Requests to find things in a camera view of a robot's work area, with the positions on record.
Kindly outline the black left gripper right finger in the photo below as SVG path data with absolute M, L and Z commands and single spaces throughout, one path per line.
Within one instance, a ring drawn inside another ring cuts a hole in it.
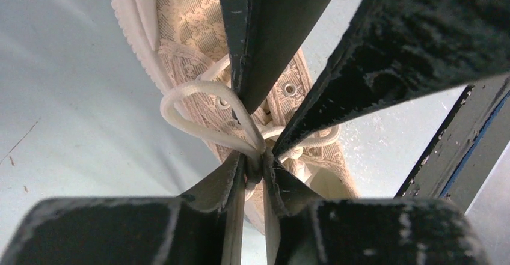
M 443 199 L 327 200 L 263 155 L 268 264 L 489 264 L 463 212 Z

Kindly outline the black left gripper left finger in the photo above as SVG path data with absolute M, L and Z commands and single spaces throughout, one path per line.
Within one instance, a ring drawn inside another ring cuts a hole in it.
M 239 264 L 245 167 L 245 156 L 232 153 L 174 197 L 43 200 L 1 263 Z

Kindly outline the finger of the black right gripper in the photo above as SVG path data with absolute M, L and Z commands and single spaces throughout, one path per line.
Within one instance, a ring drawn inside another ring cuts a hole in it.
M 509 0 L 362 0 L 278 138 L 281 156 L 319 130 L 509 72 Z
M 331 0 L 220 0 L 232 89 L 253 113 Z

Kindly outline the beige sneaker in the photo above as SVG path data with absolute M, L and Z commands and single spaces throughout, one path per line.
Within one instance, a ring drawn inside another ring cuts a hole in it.
M 167 95 L 192 81 L 230 87 L 230 60 L 220 0 L 111 0 L 118 24 L 146 73 Z M 301 49 L 251 115 L 271 148 L 305 96 L 312 80 Z M 193 93 L 177 101 L 184 118 L 229 136 L 247 139 L 219 96 Z M 329 199 L 359 198 L 339 142 L 340 126 L 312 134 L 280 157 L 283 166 L 311 190 Z M 245 216 L 265 234 L 263 185 L 248 190 Z

